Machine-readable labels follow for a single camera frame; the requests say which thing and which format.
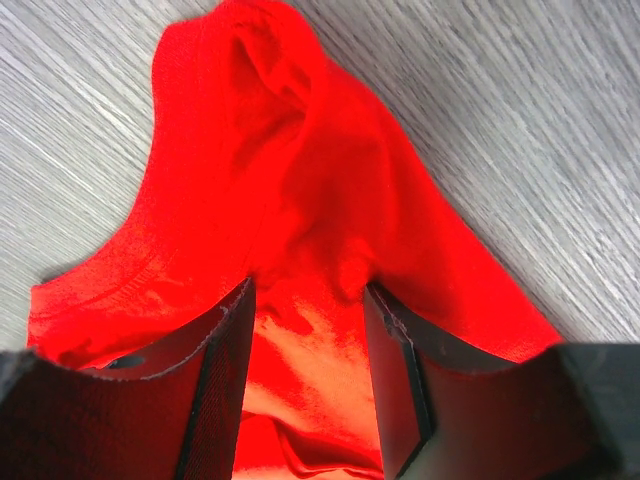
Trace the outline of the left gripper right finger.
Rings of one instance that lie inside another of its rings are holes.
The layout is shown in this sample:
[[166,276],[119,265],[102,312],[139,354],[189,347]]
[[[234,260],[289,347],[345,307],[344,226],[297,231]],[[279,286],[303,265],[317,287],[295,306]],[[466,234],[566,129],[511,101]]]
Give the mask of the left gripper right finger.
[[520,364],[364,294],[388,479],[635,479],[639,348],[566,343]]

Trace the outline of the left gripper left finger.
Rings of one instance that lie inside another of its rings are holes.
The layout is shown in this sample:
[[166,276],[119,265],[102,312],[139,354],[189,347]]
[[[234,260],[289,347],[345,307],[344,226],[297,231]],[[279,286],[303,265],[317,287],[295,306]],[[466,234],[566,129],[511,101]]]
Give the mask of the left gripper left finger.
[[109,366],[1,355],[5,479],[228,479],[255,318],[245,280],[206,313]]

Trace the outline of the red t shirt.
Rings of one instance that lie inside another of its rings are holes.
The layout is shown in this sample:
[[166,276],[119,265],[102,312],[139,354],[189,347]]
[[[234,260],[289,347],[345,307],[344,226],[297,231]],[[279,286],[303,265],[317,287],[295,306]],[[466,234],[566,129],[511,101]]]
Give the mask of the red t shirt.
[[168,27],[146,173],[121,228],[31,292],[27,342],[102,367],[257,290],[237,479],[378,479],[362,296],[381,282],[520,362],[560,335],[440,193],[399,123],[279,1]]

